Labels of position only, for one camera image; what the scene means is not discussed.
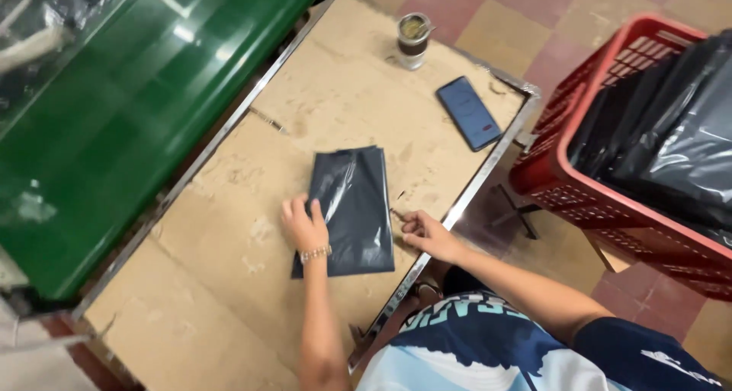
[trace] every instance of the smartphone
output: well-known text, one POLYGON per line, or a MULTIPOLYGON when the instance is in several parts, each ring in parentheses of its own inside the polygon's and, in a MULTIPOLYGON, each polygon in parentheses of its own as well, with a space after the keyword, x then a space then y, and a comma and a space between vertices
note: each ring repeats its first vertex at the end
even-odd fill
POLYGON ((459 77, 437 89, 437 98, 453 118, 473 152, 501 137, 501 128, 466 77, 459 77))

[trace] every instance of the tiled floor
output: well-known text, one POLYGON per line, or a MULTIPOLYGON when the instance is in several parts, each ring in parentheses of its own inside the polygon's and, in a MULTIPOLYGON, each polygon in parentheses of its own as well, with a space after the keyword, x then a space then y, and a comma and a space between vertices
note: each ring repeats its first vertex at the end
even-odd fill
MULTIPOLYGON (((544 97, 633 14, 661 12, 707 32, 732 26, 728 0, 374 1, 394 14, 426 13, 438 40, 541 87, 544 97)), ((537 241, 516 234, 517 220, 486 225, 508 210, 491 186, 505 182, 515 155, 501 161, 455 230, 504 261, 592 295, 619 317, 672 335, 707 368, 732 378, 732 305, 643 264, 610 273, 580 230, 543 211, 530 215, 537 241)))

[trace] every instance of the cardboard sheet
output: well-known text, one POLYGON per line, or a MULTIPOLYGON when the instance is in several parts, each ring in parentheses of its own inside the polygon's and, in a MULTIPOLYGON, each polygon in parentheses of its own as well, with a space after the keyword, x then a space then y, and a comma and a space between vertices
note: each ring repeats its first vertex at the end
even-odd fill
MULTIPOLYGON (((433 42, 409 72, 394 45, 392 19, 336 0, 88 310, 98 330, 114 319, 107 344, 150 389, 295 389, 302 282, 279 209, 307 191, 315 151, 383 147, 391 206, 440 218, 492 147, 471 152, 435 90, 465 75, 503 130, 518 113, 457 52, 433 42)), ((346 353, 348 323, 367 328, 414 259, 395 246, 395 272, 330 280, 346 353)))

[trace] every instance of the gray plastic mailer bag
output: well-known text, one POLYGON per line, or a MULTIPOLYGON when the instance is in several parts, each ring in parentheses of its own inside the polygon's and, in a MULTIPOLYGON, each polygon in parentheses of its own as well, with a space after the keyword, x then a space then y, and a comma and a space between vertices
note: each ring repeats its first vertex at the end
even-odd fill
MULTIPOLYGON (((309 197, 320 200, 328 227, 333 248, 328 256, 329 277, 394 271, 383 149, 370 146, 316 153, 309 197)), ((302 278, 298 254, 292 277, 302 278)))

